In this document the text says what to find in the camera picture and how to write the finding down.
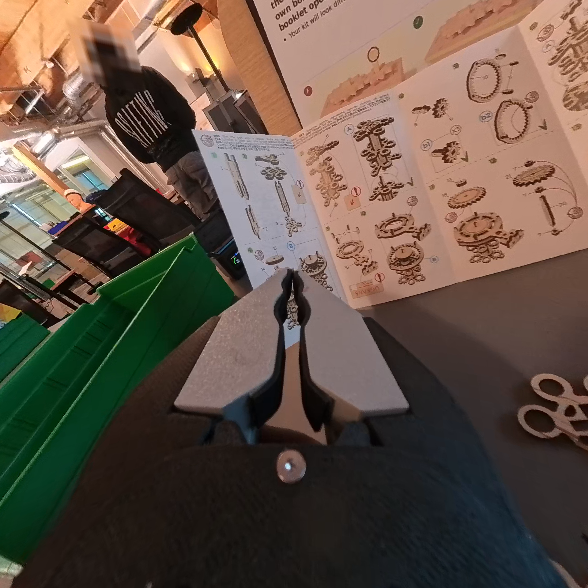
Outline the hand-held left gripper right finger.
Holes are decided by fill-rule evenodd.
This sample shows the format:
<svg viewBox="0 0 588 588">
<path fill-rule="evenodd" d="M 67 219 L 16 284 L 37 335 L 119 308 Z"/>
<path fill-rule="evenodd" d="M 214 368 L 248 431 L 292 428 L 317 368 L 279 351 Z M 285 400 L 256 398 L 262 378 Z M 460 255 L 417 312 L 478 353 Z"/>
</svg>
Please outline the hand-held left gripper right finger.
<svg viewBox="0 0 588 588">
<path fill-rule="evenodd" d="M 409 403 L 364 317 L 303 272 L 293 274 L 302 404 L 314 431 L 405 414 Z"/>
</svg>

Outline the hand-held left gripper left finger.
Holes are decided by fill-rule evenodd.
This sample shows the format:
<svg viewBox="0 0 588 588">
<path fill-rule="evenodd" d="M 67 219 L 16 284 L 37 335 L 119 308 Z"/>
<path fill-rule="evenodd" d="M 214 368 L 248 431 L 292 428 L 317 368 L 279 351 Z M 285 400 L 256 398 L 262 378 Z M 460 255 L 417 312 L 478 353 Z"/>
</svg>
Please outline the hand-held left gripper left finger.
<svg viewBox="0 0 588 588">
<path fill-rule="evenodd" d="M 293 270 L 278 270 L 219 316 L 175 409 L 234 422 L 247 443 L 258 441 L 282 401 L 292 283 Z"/>
</svg>

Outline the wooden flower-shaped ring part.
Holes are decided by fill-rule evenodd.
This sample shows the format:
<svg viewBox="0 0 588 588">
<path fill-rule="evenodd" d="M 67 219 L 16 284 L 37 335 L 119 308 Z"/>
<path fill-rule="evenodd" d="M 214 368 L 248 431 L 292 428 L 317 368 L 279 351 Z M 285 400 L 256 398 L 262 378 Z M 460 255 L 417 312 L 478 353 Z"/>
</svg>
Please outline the wooden flower-shaped ring part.
<svg viewBox="0 0 588 588">
<path fill-rule="evenodd" d="M 579 424 L 587 424 L 587 395 L 577 394 L 570 382 L 552 373 L 539 373 L 530 380 L 530 386 L 537 397 L 555 405 L 548 408 L 539 404 L 529 404 L 518 409 L 519 425 L 538 439 L 567 437 L 574 445 L 587 451 L 587 429 Z M 545 415 L 552 424 L 549 430 L 538 430 L 527 420 L 530 413 Z"/>
</svg>

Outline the black power bank with display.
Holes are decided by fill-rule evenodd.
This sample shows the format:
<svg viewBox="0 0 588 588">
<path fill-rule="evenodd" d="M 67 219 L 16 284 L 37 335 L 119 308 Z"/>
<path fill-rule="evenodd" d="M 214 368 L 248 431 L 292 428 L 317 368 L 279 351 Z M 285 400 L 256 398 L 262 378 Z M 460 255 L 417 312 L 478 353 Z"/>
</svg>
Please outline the black power bank with display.
<svg viewBox="0 0 588 588">
<path fill-rule="evenodd" d="M 208 256 L 226 276 L 238 281 L 246 275 L 245 266 L 234 240 L 215 252 L 209 253 Z"/>
</svg>

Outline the green plastic bin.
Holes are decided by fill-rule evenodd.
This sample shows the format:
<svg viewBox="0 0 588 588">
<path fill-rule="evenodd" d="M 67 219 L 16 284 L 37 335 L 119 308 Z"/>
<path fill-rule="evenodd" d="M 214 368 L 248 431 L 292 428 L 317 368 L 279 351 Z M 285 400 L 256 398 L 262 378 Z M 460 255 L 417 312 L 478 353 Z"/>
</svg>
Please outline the green plastic bin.
<svg viewBox="0 0 588 588">
<path fill-rule="evenodd" d="M 1 557 L 24 564 L 140 382 L 233 303 L 194 235 L 98 290 L 1 386 Z"/>
<path fill-rule="evenodd" d="M 1 327 L 1 381 L 49 335 L 50 331 L 47 328 L 25 314 Z"/>
</svg>

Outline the black office chair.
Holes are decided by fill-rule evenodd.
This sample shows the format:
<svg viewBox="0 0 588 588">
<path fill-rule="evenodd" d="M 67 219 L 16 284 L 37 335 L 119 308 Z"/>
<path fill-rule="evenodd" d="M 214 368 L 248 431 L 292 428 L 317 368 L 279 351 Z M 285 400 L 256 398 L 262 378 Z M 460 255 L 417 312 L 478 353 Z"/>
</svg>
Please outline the black office chair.
<svg viewBox="0 0 588 588">
<path fill-rule="evenodd" d="M 190 235 L 201 224 L 186 206 L 170 202 L 127 168 L 110 187 L 92 192 L 87 201 L 160 248 Z"/>
<path fill-rule="evenodd" d="M 56 234 L 55 244 L 77 254 L 110 278 L 118 277 L 157 254 L 162 245 L 140 234 L 130 242 L 85 215 L 78 215 Z"/>
</svg>

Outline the folded paper instruction booklet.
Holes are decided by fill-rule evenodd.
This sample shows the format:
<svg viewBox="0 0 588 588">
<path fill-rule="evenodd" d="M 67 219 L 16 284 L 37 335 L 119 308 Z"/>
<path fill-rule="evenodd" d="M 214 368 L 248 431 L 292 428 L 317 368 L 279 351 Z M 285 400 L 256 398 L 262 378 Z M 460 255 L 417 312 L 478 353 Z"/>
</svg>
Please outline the folded paper instruction booklet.
<svg viewBox="0 0 588 588">
<path fill-rule="evenodd" d="M 587 249 L 587 1 L 518 24 L 294 136 L 197 131 L 247 276 L 354 309 Z"/>
</svg>

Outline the small bust figure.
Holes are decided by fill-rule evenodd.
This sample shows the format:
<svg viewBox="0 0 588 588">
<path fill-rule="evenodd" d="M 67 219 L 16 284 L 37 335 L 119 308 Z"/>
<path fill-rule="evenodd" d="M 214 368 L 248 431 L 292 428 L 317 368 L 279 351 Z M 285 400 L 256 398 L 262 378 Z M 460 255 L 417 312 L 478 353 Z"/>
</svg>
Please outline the small bust figure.
<svg viewBox="0 0 588 588">
<path fill-rule="evenodd" d="M 83 195 L 76 189 L 63 191 L 63 197 L 80 213 L 84 214 L 91 210 L 94 205 L 84 200 Z"/>
</svg>

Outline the white instruction poster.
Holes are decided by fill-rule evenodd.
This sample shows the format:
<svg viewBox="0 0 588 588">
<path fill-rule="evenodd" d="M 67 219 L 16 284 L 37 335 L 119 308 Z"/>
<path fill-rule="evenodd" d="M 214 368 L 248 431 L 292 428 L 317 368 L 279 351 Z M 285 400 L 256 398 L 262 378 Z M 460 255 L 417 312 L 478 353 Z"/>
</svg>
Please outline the white instruction poster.
<svg viewBox="0 0 588 588">
<path fill-rule="evenodd" d="M 518 24 L 540 1 L 248 1 L 303 127 Z"/>
</svg>

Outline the black floor lamp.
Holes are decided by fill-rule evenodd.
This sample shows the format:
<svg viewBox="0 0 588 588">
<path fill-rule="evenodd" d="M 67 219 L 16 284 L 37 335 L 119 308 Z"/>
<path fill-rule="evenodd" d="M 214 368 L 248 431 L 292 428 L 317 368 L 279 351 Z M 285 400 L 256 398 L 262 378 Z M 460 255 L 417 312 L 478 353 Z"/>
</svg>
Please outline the black floor lamp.
<svg viewBox="0 0 588 588">
<path fill-rule="evenodd" d="M 205 47 L 202 39 L 200 38 L 199 34 L 196 31 L 195 25 L 198 20 L 201 19 L 203 15 L 203 6 L 199 3 L 191 3 L 187 6 L 183 11 L 181 11 L 173 20 L 171 24 L 171 33 L 175 36 L 183 35 L 184 33 L 189 33 L 191 37 L 196 41 L 198 47 L 200 48 L 206 62 L 210 66 L 212 72 L 216 76 L 217 80 L 220 82 L 221 86 L 223 87 L 225 92 L 229 92 L 230 88 L 226 83 L 222 72 L 218 69 L 216 63 L 212 59 L 211 55 L 209 54 L 207 48 Z"/>
</svg>

